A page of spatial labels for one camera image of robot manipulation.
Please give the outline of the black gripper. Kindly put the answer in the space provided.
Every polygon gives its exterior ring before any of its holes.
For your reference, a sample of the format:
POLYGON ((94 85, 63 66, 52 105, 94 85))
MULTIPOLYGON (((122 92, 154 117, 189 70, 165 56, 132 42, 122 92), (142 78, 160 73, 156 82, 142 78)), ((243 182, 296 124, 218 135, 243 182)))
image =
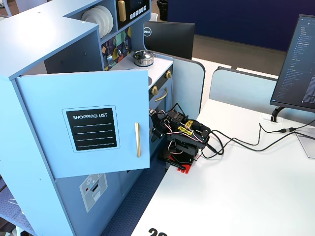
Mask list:
POLYGON ((158 115, 152 115, 151 120, 153 123, 151 142, 154 143, 157 139, 166 135, 169 129, 165 126, 164 118, 159 118, 158 115))

